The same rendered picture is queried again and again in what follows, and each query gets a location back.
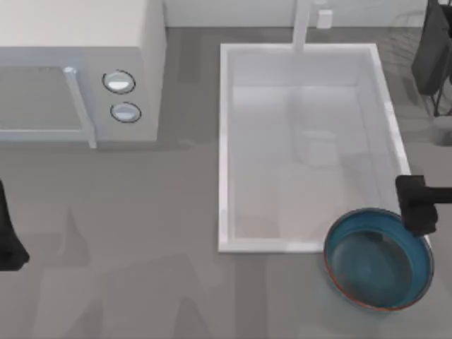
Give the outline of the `blue bowl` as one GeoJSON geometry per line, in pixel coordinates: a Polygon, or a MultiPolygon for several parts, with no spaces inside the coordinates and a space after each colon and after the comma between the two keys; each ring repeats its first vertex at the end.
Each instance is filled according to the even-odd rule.
{"type": "Polygon", "coordinates": [[[401,311],[418,303],[435,273],[428,239],[413,236],[399,214],[381,208],[341,215],[326,234],[322,256],[339,294],[374,311],[401,311]]]}

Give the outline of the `white sink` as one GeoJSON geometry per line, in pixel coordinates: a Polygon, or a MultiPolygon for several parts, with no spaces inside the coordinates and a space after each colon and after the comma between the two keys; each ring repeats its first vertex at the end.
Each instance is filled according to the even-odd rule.
{"type": "Polygon", "coordinates": [[[398,212],[409,174],[374,43],[220,47],[218,250],[319,253],[358,208],[398,212]]]}

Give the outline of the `tall white tap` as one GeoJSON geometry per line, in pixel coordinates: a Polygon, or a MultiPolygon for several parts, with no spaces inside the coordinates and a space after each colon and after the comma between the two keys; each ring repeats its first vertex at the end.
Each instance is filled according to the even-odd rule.
{"type": "Polygon", "coordinates": [[[304,51],[311,5],[312,0],[296,0],[292,47],[297,54],[301,54],[304,51]]]}

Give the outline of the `pale microwave oven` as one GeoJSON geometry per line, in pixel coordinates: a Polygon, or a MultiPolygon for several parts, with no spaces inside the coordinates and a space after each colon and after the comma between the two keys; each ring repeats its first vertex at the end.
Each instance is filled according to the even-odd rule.
{"type": "Polygon", "coordinates": [[[0,66],[76,68],[97,147],[157,139],[166,44],[162,0],[0,0],[0,66]],[[135,78],[131,93],[103,86],[117,69],[135,78]],[[142,117],[114,120],[110,107],[121,102],[142,117]]]}

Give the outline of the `small silver microwave knob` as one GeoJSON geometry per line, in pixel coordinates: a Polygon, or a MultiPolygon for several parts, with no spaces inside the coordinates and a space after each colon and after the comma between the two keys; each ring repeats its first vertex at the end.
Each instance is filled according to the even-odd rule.
{"type": "Polygon", "coordinates": [[[134,103],[121,102],[110,107],[110,115],[119,123],[133,124],[142,117],[142,112],[134,103]]]}

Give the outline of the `large silver microwave knob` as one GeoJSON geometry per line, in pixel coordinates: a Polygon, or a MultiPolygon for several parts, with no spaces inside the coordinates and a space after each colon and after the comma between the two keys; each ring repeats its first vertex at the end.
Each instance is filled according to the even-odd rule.
{"type": "Polygon", "coordinates": [[[111,93],[125,95],[136,87],[135,78],[127,71],[119,70],[102,75],[103,86],[111,93]]]}

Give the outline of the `glass microwave door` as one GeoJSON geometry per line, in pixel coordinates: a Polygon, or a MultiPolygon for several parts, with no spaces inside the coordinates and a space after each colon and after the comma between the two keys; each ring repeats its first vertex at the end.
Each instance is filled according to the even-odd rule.
{"type": "Polygon", "coordinates": [[[0,142],[87,142],[61,67],[0,66],[0,142]]]}

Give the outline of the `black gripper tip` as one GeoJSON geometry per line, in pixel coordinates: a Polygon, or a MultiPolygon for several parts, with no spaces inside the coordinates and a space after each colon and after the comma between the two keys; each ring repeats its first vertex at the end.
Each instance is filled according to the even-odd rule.
{"type": "Polygon", "coordinates": [[[0,180],[0,272],[19,271],[29,260],[29,253],[13,228],[4,185],[0,180]]]}

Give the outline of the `small white wall box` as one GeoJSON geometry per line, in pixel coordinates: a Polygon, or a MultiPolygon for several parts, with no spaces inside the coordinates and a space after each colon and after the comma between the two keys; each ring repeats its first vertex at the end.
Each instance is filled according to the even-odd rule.
{"type": "Polygon", "coordinates": [[[333,11],[330,9],[321,9],[318,12],[317,29],[330,29],[333,25],[333,11]]]}

